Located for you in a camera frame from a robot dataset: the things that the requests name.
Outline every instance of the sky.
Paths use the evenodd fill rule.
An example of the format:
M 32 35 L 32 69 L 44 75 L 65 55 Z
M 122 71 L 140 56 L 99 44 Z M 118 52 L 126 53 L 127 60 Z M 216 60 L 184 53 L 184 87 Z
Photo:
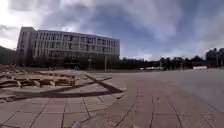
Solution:
M 224 0 L 0 0 L 0 45 L 22 26 L 117 38 L 121 58 L 203 56 L 224 47 Z

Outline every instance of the ground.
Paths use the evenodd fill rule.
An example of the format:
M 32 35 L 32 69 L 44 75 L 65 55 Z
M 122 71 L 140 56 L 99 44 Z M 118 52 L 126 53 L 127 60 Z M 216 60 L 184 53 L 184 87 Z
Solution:
M 74 88 L 26 87 L 22 92 L 16 87 L 2 88 L 2 97 L 24 91 L 35 95 L 1 103 L 0 124 L 60 128 L 79 121 L 82 128 L 224 127 L 224 70 L 90 75 L 96 81 L 82 80 Z M 110 79 L 97 80 L 99 76 Z

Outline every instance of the lamp post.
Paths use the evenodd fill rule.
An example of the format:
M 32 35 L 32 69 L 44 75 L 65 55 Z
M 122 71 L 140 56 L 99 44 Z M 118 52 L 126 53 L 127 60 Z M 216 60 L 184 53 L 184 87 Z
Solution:
M 105 55 L 105 59 L 104 59 L 104 71 L 107 72 L 107 56 Z
M 89 58 L 89 59 L 88 59 L 88 62 L 89 62 L 89 70 L 90 70 L 92 59 Z

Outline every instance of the pole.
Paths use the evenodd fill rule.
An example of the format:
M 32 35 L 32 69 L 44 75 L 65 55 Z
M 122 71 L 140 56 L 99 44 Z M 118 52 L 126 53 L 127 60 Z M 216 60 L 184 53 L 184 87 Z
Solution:
M 105 68 L 105 72 L 107 71 L 107 56 L 105 55 L 105 59 L 104 59 L 104 68 Z
M 217 66 L 217 68 L 219 67 L 219 58 L 218 58 L 218 55 L 216 55 L 216 66 Z

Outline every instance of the building facade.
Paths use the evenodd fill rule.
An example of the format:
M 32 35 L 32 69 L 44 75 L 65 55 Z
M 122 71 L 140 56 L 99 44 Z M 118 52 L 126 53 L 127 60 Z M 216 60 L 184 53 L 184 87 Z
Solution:
M 96 35 L 22 27 L 18 39 L 18 64 L 56 63 L 57 65 L 119 60 L 120 41 Z

